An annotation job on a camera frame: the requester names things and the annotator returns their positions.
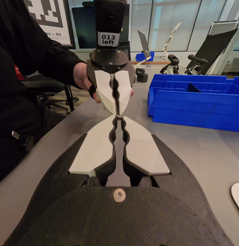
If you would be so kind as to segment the small white tripod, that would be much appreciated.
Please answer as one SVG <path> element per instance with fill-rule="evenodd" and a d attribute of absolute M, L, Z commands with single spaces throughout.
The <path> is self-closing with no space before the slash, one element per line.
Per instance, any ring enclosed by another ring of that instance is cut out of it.
<path fill-rule="evenodd" d="M 161 69 L 160 74 L 171 74 L 171 75 L 178 75 L 179 72 L 179 62 L 171 62 L 166 65 L 164 68 Z"/>
<path fill-rule="evenodd" d="M 199 68 L 201 64 L 200 63 L 195 63 L 193 66 L 188 68 L 183 75 L 201 75 L 201 70 Z"/>

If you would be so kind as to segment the black and white framed poster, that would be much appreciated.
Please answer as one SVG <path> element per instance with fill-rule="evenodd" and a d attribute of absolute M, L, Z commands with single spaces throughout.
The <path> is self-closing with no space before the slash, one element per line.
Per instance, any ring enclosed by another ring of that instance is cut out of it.
<path fill-rule="evenodd" d="M 76 49 L 68 0 L 24 0 L 24 3 L 50 39 Z"/>

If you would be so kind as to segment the person's left forearm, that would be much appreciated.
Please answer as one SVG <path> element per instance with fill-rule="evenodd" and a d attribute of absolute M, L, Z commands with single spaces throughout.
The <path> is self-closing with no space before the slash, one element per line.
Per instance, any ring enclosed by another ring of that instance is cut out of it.
<path fill-rule="evenodd" d="M 85 63 L 67 48 L 54 41 L 46 35 L 41 27 L 34 22 L 32 34 L 37 41 L 33 41 L 31 51 L 33 52 L 33 63 L 26 74 L 30 75 L 36 71 L 53 79 L 66 82 L 75 86 L 73 69 L 78 63 Z"/>

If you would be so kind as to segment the black bin divider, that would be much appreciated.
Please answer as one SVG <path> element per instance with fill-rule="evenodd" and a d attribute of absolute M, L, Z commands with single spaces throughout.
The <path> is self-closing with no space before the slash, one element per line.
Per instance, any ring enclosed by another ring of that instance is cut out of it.
<path fill-rule="evenodd" d="M 190 93 L 202 93 L 196 86 L 194 86 L 192 83 L 189 83 L 187 92 Z"/>

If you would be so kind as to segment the black tablet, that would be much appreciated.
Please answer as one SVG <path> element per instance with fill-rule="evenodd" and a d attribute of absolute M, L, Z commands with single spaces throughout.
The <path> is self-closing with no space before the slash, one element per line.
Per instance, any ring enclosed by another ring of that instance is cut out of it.
<path fill-rule="evenodd" d="M 140 32 L 139 30 L 138 30 L 138 34 L 139 34 L 139 37 L 140 37 L 140 41 L 141 41 L 143 53 L 145 55 L 145 59 L 149 60 L 151 58 L 151 53 L 150 53 L 150 50 L 149 50 L 149 47 L 148 47 L 146 36 L 145 36 L 145 34 Z"/>

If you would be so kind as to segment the red badge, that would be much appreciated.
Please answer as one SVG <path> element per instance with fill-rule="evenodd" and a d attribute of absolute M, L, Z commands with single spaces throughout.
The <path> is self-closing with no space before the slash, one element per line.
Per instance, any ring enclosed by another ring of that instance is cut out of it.
<path fill-rule="evenodd" d="M 26 81 L 25 78 L 23 77 L 23 75 L 20 73 L 19 68 L 16 65 L 14 65 L 14 67 L 15 67 L 15 72 L 16 72 L 17 79 L 19 81 Z"/>

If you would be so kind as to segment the white pad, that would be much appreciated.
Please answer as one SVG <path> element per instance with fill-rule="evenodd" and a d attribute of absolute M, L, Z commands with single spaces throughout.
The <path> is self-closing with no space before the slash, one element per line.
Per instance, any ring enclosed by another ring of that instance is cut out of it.
<path fill-rule="evenodd" d="M 232 200 L 239 211 L 239 183 L 235 183 L 234 185 L 232 185 L 230 193 Z"/>

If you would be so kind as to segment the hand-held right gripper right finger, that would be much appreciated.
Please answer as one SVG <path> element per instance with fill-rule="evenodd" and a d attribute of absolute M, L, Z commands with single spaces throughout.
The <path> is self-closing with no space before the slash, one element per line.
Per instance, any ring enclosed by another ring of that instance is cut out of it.
<path fill-rule="evenodd" d="M 142 125 L 123 116 L 121 118 L 124 151 L 123 170 L 130 178 L 131 186 L 138 186 L 144 177 L 169 175 L 170 169 L 164 160 L 153 135 Z"/>

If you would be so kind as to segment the black cylindrical tool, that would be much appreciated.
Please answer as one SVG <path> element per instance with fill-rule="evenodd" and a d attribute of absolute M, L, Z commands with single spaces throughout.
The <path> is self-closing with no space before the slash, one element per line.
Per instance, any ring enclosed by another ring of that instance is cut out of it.
<path fill-rule="evenodd" d="M 33 136 L 21 135 L 15 131 L 12 131 L 11 135 L 18 141 L 25 152 L 29 152 L 32 149 L 34 145 Z"/>

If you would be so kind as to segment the small blue plastic bin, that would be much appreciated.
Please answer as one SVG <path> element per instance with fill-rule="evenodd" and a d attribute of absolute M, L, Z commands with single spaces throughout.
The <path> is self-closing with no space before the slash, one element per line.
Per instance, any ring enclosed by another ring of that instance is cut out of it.
<path fill-rule="evenodd" d="M 150 54 L 151 54 L 151 58 L 149 60 L 146 60 L 146 61 L 152 62 L 153 59 L 154 59 L 155 52 L 154 51 L 150 51 Z M 145 58 L 144 53 L 138 53 L 138 54 L 136 54 L 136 61 L 137 62 L 141 62 L 141 61 L 143 61 L 145 59 L 146 58 Z"/>

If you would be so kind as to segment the black chair backrest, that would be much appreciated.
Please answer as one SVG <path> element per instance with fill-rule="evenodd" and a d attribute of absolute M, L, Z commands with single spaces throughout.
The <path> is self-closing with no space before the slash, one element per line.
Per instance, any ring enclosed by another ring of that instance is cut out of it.
<path fill-rule="evenodd" d="M 128 59 L 131 61 L 130 41 L 119 42 L 118 49 L 122 50 L 127 55 Z"/>

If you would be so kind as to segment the silver framed panel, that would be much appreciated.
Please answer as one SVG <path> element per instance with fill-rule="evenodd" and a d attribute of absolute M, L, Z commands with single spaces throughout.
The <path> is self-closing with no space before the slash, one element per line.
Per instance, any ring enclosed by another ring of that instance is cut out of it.
<path fill-rule="evenodd" d="M 238 29 L 239 20 L 230 20 L 230 21 L 215 21 L 212 22 L 207 36 L 217 35 L 224 32 L 232 31 Z"/>

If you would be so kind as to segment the person's black clothed body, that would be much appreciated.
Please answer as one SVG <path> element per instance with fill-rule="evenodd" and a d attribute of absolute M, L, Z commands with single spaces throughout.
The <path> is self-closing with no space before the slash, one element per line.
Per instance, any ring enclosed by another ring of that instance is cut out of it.
<path fill-rule="evenodd" d="M 27 154 L 12 131 L 33 136 L 35 144 L 66 118 L 36 106 L 16 77 L 14 65 L 28 75 L 33 63 L 34 22 L 24 1 L 0 1 L 0 182 Z"/>

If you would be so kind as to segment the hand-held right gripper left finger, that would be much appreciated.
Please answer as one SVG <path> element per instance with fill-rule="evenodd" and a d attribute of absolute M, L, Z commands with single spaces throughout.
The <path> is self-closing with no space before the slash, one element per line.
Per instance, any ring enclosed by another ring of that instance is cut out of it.
<path fill-rule="evenodd" d="M 85 135 L 69 173 L 97 177 L 99 182 L 104 184 L 116 168 L 116 129 L 116 115 L 91 128 Z"/>

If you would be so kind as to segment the white tablet stand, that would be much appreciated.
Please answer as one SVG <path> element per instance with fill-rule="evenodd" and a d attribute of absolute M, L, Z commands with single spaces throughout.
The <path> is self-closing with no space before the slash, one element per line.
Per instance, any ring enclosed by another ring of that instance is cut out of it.
<path fill-rule="evenodd" d="M 135 68 L 141 67 L 142 64 L 143 64 L 144 62 L 146 62 L 146 60 L 143 60 L 143 61 L 141 61 L 141 62 L 137 62 L 137 61 L 136 61 L 136 64 L 134 64 L 133 66 L 134 66 Z"/>

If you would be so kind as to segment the pale propped tablet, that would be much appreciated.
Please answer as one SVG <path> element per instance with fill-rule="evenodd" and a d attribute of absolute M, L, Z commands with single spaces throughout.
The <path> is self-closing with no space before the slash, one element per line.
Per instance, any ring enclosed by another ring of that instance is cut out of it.
<path fill-rule="evenodd" d="M 170 44 L 170 42 L 171 42 L 171 40 L 172 40 L 172 38 L 173 38 L 174 33 L 175 33 L 176 30 L 179 28 L 179 26 L 183 23 L 183 21 L 184 21 L 184 20 L 180 21 L 180 22 L 176 25 L 176 27 L 173 29 L 173 31 L 171 32 L 171 34 L 168 36 L 167 41 L 166 41 L 164 47 L 162 48 L 162 51 L 166 52 L 167 47 L 169 46 L 169 44 Z"/>

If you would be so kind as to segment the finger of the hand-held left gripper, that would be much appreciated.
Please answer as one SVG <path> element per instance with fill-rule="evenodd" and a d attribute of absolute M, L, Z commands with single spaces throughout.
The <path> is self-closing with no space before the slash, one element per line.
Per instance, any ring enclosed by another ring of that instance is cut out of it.
<path fill-rule="evenodd" d="M 116 87 L 116 99 L 119 105 L 119 115 L 122 115 L 129 103 L 132 91 L 129 72 L 127 70 L 116 72 L 114 74 L 114 85 Z"/>
<path fill-rule="evenodd" d="M 111 75 L 102 70 L 96 70 L 95 72 L 96 78 L 96 93 L 99 97 L 103 106 L 111 112 L 113 115 L 117 115 L 116 112 L 116 103 L 113 97 L 113 90 L 110 86 L 111 84 Z"/>

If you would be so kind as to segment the dark monitor screen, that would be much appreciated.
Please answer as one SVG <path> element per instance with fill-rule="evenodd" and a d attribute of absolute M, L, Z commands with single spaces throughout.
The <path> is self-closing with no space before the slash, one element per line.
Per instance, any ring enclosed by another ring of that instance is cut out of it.
<path fill-rule="evenodd" d="M 129 11 L 130 5 L 126 5 L 124 20 L 122 24 L 119 42 L 127 42 L 129 40 Z M 80 49 L 95 49 L 96 27 L 95 27 L 95 11 L 94 7 L 74 7 L 72 8 L 75 29 Z"/>

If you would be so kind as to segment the large blue plastic bin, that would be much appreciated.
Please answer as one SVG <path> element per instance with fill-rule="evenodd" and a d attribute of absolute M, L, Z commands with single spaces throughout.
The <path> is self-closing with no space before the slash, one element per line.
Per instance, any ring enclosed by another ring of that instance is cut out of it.
<path fill-rule="evenodd" d="M 239 132 L 239 77 L 155 74 L 147 107 L 153 122 Z"/>

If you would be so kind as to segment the black office chair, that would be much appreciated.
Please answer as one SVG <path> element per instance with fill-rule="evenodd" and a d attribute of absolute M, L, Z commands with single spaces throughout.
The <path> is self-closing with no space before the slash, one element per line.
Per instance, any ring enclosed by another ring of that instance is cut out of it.
<path fill-rule="evenodd" d="M 42 81 L 22 81 L 27 87 L 29 96 L 35 97 L 35 104 L 43 109 L 51 109 L 51 106 L 64 109 L 69 115 L 75 110 L 74 102 L 79 99 L 73 97 L 70 85 L 61 83 L 56 80 L 42 80 Z M 49 96 L 55 95 L 65 91 L 66 100 L 53 100 Z"/>

